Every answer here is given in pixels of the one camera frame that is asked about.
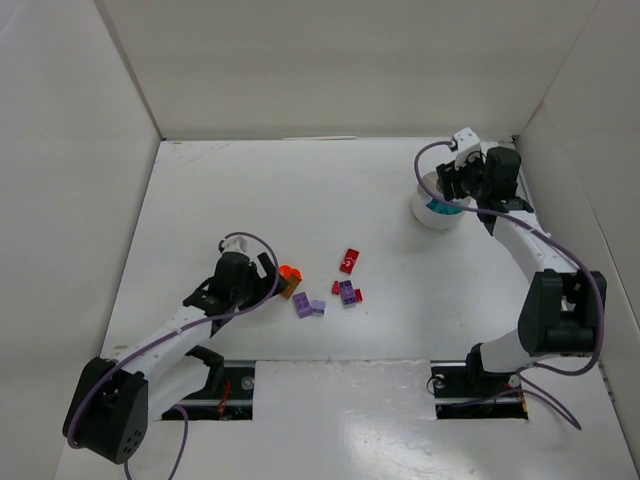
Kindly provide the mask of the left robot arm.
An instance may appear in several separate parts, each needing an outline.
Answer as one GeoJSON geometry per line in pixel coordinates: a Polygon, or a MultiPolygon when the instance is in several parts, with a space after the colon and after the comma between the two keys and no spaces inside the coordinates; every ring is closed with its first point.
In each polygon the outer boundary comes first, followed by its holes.
{"type": "Polygon", "coordinates": [[[62,433],[68,444],[116,464],[139,449],[150,423],[192,395],[213,394],[225,376],[222,355],[205,342],[233,318],[284,288],[278,263],[226,249],[213,274],[182,302],[171,320],[139,344],[83,368],[62,433]]]}

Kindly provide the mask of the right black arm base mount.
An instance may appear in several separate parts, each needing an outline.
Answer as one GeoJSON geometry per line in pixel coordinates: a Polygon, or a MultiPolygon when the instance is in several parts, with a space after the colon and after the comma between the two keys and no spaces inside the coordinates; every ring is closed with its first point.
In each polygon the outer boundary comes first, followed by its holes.
{"type": "Polygon", "coordinates": [[[464,360],[434,360],[426,388],[438,420],[527,420],[526,402],[514,372],[487,372],[475,345],[464,360]]]}

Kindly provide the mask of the large red lego brick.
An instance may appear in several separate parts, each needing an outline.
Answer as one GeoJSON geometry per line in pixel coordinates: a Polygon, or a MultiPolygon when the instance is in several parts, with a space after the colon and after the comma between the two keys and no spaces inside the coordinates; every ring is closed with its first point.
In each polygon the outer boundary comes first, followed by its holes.
{"type": "Polygon", "coordinates": [[[359,256],[360,252],[358,250],[348,248],[343,256],[339,271],[344,274],[350,275],[355,268],[359,256]]]}

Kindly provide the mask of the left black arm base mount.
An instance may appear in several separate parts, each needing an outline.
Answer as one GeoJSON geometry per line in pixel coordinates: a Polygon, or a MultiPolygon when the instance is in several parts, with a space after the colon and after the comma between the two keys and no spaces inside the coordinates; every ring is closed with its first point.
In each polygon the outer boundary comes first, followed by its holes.
{"type": "Polygon", "coordinates": [[[218,353],[196,346],[186,354],[207,366],[202,387],[186,396],[179,405],[190,421],[249,421],[253,419],[255,361],[225,360],[218,353]]]}

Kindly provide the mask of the orange transparent lego piece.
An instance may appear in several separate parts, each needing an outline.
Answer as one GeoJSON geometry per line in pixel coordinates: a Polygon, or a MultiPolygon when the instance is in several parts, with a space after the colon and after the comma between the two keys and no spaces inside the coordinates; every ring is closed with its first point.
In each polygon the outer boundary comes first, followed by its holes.
{"type": "Polygon", "coordinates": [[[302,273],[294,267],[289,265],[280,265],[279,266],[279,274],[287,281],[291,282],[293,279],[296,279],[297,282],[303,281],[302,273]]]}

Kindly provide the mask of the brown lego brick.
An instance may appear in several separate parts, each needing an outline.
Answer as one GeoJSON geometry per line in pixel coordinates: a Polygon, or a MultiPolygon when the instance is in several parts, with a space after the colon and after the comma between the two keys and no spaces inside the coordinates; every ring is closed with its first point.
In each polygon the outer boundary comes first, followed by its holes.
{"type": "Polygon", "coordinates": [[[280,295],[285,299],[289,299],[295,293],[301,282],[302,280],[299,277],[295,275],[290,276],[287,279],[286,288],[280,293],[280,295]]]}

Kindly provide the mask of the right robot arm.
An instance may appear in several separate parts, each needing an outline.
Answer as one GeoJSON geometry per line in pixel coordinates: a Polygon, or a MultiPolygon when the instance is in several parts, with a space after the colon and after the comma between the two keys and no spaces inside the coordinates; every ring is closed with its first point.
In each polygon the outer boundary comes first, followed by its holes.
{"type": "Polygon", "coordinates": [[[517,193],[520,155],[487,152],[478,143],[447,143],[456,157],[437,167],[445,200],[471,198],[488,233],[504,246],[529,283],[515,330],[474,346],[467,364],[476,376],[547,368],[551,358],[588,357],[596,363],[604,340],[607,282],[542,230],[533,207],[517,193]]]}

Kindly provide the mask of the teal lego brick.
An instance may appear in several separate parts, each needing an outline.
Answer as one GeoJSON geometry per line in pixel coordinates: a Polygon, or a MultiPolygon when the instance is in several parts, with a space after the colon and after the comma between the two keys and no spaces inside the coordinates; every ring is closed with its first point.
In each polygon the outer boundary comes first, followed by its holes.
{"type": "Polygon", "coordinates": [[[429,201],[425,207],[436,214],[446,216],[458,215],[464,212],[464,210],[459,207],[458,203],[454,203],[454,205],[451,206],[435,199],[429,201]]]}

